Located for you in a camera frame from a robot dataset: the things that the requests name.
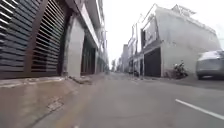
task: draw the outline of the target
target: scooter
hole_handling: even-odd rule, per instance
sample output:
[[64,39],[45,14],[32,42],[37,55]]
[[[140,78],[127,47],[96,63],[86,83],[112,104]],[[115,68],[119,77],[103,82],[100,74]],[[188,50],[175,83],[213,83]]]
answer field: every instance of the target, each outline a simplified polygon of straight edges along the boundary
[[184,63],[175,64],[174,66],[174,75],[176,79],[182,79],[188,76],[186,70],[184,69]]

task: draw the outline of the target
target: parked car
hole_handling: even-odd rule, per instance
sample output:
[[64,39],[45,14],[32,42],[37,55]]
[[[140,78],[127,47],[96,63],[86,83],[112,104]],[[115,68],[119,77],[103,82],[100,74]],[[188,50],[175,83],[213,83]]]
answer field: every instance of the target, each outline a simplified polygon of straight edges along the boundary
[[210,51],[202,53],[196,64],[198,79],[204,76],[224,78],[224,51]]

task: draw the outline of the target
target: wall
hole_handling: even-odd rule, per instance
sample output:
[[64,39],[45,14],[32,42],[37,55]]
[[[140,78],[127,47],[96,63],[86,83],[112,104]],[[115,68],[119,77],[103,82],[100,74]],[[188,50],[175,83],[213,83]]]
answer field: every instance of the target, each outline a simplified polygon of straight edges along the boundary
[[162,55],[162,74],[174,64],[185,63],[187,71],[194,73],[198,54],[220,49],[214,30],[191,18],[159,8],[156,10]]
[[67,73],[69,76],[80,77],[84,36],[84,29],[79,20],[75,18],[70,37],[68,37]]
[[122,70],[128,68],[128,45],[125,44],[123,46],[123,53],[122,53]]

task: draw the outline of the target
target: building facade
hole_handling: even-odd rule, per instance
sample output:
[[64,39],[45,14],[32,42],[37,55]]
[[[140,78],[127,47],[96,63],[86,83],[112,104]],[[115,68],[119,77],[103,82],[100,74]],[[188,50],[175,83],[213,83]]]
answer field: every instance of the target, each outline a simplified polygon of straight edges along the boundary
[[80,77],[107,65],[101,0],[3,0],[0,5],[0,79]]
[[163,77],[183,61],[187,72],[194,74],[199,54],[221,47],[215,31],[192,19],[193,14],[179,5],[165,9],[154,4],[136,30],[141,50],[131,55],[138,62],[133,67],[142,75]]

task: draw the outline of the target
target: sky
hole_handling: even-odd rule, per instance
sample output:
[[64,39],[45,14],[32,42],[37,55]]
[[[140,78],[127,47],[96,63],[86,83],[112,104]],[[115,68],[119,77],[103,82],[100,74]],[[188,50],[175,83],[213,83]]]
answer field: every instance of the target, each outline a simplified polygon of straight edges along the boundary
[[121,56],[131,37],[131,28],[156,3],[164,8],[179,4],[195,11],[194,19],[216,30],[224,48],[224,6],[221,0],[103,0],[109,62]]

